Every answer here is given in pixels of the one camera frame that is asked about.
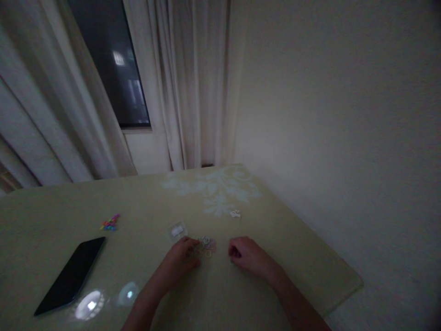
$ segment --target dark window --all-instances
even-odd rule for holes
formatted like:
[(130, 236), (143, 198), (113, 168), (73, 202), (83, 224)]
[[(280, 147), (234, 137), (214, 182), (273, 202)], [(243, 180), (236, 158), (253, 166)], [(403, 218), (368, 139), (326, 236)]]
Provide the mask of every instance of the dark window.
[(120, 127), (150, 126), (122, 0), (68, 0)]

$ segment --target black smartphone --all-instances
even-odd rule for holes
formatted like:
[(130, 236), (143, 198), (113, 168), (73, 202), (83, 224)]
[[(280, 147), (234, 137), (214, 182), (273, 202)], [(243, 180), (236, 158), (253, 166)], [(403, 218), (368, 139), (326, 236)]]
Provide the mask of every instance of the black smartphone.
[(82, 242), (38, 306), (34, 316), (65, 306), (75, 300), (106, 237)]

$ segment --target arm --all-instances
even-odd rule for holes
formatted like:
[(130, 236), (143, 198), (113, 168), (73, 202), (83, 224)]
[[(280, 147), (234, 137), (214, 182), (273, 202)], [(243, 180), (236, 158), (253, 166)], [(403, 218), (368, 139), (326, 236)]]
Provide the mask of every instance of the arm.
[(331, 330), (282, 267), (254, 240), (248, 237), (231, 239), (228, 255), (236, 265), (268, 283), (279, 298), (293, 330)]
[(173, 245), (139, 293), (121, 331), (150, 329), (161, 299), (184, 275), (200, 265), (199, 259), (192, 256), (192, 249), (197, 244), (199, 240), (184, 237)]

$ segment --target left hand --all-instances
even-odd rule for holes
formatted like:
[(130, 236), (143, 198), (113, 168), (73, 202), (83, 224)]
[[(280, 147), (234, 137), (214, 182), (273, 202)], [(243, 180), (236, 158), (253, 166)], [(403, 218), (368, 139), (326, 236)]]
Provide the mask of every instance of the left hand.
[(193, 256), (194, 246), (199, 240), (189, 237), (181, 238), (174, 244), (153, 274), (151, 281), (154, 287), (164, 296), (175, 287), (180, 280), (201, 262)]

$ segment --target window sill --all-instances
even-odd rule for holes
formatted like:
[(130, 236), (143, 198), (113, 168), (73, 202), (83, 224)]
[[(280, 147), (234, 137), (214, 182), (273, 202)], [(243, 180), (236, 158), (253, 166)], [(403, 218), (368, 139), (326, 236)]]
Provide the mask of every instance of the window sill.
[(149, 133), (153, 132), (151, 127), (132, 127), (132, 128), (124, 128), (121, 129), (123, 134), (134, 134), (134, 133)]

